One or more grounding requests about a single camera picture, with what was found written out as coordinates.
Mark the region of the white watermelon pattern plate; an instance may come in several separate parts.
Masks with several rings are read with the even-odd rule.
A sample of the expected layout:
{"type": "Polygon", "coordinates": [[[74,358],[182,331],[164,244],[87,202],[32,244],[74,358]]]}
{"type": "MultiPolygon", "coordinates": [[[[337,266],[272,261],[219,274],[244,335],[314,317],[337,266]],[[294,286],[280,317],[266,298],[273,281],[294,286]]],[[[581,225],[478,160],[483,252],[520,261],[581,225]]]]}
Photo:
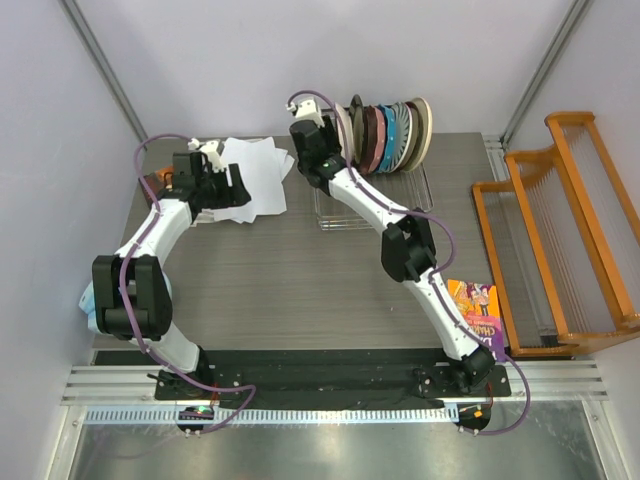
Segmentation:
{"type": "Polygon", "coordinates": [[[344,157],[344,153],[343,153],[343,142],[344,142],[343,135],[345,134],[345,127],[344,127],[344,123],[343,123],[342,115],[341,115],[342,108],[343,107],[341,105],[339,105],[337,103],[334,104],[334,110],[335,110],[335,114],[336,114],[335,123],[336,123],[336,127],[339,129],[340,140],[341,140],[341,143],[342,143],[341,155],[344,157]]]}

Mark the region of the black rimmed beige plate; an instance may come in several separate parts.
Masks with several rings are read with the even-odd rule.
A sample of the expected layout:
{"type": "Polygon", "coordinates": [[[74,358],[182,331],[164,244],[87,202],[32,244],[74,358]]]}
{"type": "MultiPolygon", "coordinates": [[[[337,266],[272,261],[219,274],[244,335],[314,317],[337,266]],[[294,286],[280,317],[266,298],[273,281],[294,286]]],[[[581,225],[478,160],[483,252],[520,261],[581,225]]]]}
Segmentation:
{"type": "Polygon", "coordinates": [[[364,105],[359,94],[352,97],[349,105],[349,116],[352,121],[353,138],[354,138],[354,160],[356,161],[358,171],[361,174],[366,173],[363,160],[363,153],[366,147],[365,130],[366,120],[364,113],[364,105]]]}

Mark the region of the pink polka dot plate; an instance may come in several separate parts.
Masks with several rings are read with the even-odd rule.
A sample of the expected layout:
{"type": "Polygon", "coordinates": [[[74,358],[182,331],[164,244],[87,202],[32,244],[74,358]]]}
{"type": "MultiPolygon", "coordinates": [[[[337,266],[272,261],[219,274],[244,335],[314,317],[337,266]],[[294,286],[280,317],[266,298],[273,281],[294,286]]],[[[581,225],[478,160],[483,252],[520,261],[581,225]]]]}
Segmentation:
{"type": "Polygon", "coordinates": [[[387,122],[383,111],[376,106],[364,108],[364,145],[359,172],[372,174],[380,165],[386,146],[387,122]]]}

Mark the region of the brown floral pattern plate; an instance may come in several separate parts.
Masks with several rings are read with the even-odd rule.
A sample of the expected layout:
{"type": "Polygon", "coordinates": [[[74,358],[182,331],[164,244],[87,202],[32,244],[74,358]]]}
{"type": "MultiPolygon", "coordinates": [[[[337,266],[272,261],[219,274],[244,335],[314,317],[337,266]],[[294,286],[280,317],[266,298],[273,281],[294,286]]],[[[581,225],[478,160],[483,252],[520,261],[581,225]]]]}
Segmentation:
{"type": "Polygon", "coordinates": [[[345,127],[345,134],[343,135],[343,153],[344,157],[349,157],[352,162],[356,162],[356,145],[354,137],[354,126],[352,115],[348,108],[342,108],[342,120],[345,127]]]}

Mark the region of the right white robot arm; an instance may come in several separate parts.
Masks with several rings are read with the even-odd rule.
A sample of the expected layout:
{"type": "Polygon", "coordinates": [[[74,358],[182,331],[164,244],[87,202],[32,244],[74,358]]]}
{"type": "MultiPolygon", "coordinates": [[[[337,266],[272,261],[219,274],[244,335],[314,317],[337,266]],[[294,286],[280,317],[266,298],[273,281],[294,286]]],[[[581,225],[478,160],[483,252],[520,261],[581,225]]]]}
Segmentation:
{"type": "Polygon", "coordinates": [[[477,393],[486,385],[496,360],[448,294],[428,215],[390,201],[349,167],[327,117],[321,126],[296,120],[289,133],[298,170],[310,186],[348,206],[380,235],[383,270],[411,292],[433,325],[455,389],[465,395],[477,393]]]}

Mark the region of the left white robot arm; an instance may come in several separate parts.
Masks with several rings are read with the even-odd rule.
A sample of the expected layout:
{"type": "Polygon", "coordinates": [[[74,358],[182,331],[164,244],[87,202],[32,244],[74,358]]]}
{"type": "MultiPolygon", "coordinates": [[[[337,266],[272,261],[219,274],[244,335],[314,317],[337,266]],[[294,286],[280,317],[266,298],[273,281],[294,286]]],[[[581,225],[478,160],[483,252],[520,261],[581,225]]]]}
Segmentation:
{"type": "Polygon", "coordinates": [[[173,321],[164,264],[203,211],[242,207],[251,196],[239,165],[224,164],[215,149],[174,154],[168,179],[153,188],[139,178],[151,202],[148,216],[119,250],[93,261],[91,316],[99,333],[132,342],[200,399],[213,388],[213,375],[204,350],[173,321]]]}

